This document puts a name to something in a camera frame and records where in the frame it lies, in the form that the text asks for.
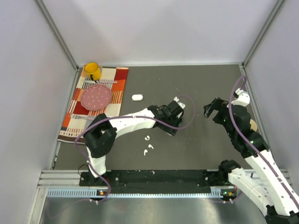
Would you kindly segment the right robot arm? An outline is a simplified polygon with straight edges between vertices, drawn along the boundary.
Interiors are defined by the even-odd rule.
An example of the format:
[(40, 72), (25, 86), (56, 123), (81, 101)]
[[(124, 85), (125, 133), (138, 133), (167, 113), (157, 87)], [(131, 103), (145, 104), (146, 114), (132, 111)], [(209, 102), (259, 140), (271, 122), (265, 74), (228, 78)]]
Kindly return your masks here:
[(299, 196), (277, 167), (247, 108), (215, 98), (204, 106), (204, 117), (208, 118), (213, 111), (217, 111), (213, 121), (225, 128), (233, 147), (253, 168), (261, 182), (254, 181), (234, 160), (221, 162), (219, 181), (235, 185), (259, 208), (266, 223), (297, 224)]

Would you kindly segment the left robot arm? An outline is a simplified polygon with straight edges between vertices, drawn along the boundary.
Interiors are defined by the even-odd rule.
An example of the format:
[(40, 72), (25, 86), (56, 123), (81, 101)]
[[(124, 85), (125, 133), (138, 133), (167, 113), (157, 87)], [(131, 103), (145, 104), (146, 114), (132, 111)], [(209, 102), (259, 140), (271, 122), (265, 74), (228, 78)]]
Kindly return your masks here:
[(176, 98), (168, 105), (151, 105), (139, 112), (107, 119), (106, 114), (98, 115), (90, 124), (92, 129), (83, 135), (88, 153), (90, 180), (101, 185), (106, 179), (106, 155), (114, 141), (125, 134), (141, 129), (160, 128), (174, 136), (184, 115), (185, 104)]

